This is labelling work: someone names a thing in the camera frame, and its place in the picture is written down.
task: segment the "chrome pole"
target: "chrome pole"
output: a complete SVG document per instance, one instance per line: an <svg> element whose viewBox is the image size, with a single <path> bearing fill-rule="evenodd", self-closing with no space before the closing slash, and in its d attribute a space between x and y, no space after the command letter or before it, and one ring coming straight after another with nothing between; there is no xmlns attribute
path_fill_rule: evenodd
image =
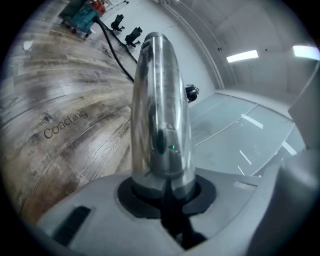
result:
<svg viewBox="0 0 320 256"><path fill-rule="evenodd" d="M132 178L142 197L160 198L170 180L177 199L195 187L193 145L186 91L170 41L146 36L133 86L131 111Z"/></svg>

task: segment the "gray plastic housing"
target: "gray plastic housing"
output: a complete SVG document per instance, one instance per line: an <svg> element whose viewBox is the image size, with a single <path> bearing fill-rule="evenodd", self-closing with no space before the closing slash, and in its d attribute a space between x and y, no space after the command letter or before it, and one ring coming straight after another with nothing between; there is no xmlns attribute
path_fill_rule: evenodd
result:
<svg viewBox="0 0 320 256"><path fill-rule="evenodd" d="M194 230L208 240L188 251L159 219L136 218L119 203L117 188L130 173L88 183L49 210L37 226L51 237L75 207L92 210L69 244L71 250L64 247L62 253L61 245L41 237L43 245L59 248L60 255L271 255L299 228L316 202L319 159L318 151L307 150L281 166L270 166L262 178L196 169L215 185L217 195L205 213L190 218ZM36 237L41 232L32 229Z"/></svg>

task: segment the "teal machine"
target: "teal machine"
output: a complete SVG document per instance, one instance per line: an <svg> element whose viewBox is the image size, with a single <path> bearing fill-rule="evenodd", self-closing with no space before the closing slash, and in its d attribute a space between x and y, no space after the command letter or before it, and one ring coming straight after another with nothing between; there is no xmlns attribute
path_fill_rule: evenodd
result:
<svg viewBox="0 0 320 256"><path fill-rule="evenodd" d="M92 3L85 0L72 0L59 14L62 19L62 24L71 28L71 33L77 31L85 33L87 38L92 32L91 26L94 24L93 18L95 16L101 17L102 14L92 5Z"/></svg>

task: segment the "wooden floor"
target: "wooden floor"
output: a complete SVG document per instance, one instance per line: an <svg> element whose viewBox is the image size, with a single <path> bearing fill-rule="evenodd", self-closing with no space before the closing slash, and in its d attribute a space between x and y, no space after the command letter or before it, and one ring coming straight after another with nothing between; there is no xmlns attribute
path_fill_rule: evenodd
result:
<svg viewBox="0 0 320 256"><path fill-rule="evenodd" d="M109 46L98 25L83 40L60 24L65 6L40 7L2 70L2 176L16 211L32 224L87 182L131 167L133 84L103 50ZM136 64L111 41L134 76Z"/></svg>

